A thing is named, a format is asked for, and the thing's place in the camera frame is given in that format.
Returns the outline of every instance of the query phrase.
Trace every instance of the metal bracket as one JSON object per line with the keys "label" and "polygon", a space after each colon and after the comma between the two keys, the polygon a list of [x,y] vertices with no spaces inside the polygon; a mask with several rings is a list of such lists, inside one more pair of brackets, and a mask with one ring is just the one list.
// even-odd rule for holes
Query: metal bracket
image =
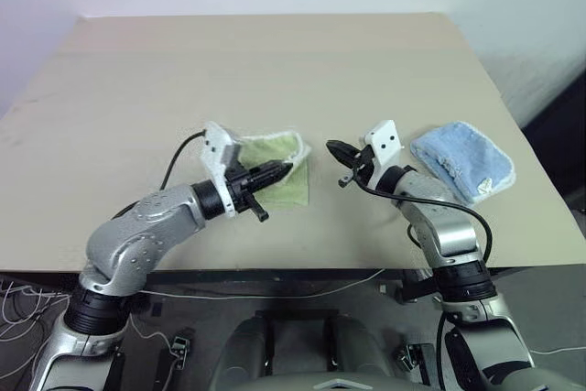
{"label": "metal bracket", "polygon": [[419,367],[423,385],[440,387],[433,344],[405,343],[395,350],[395,362],[407,373]]}
{"label": "metal bracket", "polygon": [[368,187],[374,189],[386,171],[399,165],[399,155],[403,146],[392,120],[381,121],[364,135],[364,145],[371,146],[374,152],[374,173]]}
{"label": "metal bracket", "polygon": [[204,128],[205,146],[201,151],[201,162],[208,170],[213,186],[220,194],[226,216],[234,217],[236,209],[224,175],[226,169],[238,158],[240,146],[237,143],[237,136],[213,121],[206,123]]}
{"label": "metal bracket", "polygon": [[404,271],[403,286],[397,287],[395,290],[395,301],[399,304],[415,303],[418,298],[423,298],[427,295],[438,291],[438,285],[433,277],[423,279],[417,278],[417,271]]}
{"label": "metal bracket", "polygon": [[353,179],[354,176],[352,172],[350,172],[338,180],[338,185],[340,185],[340,188],[346,188],[348,184],[353,181]]}

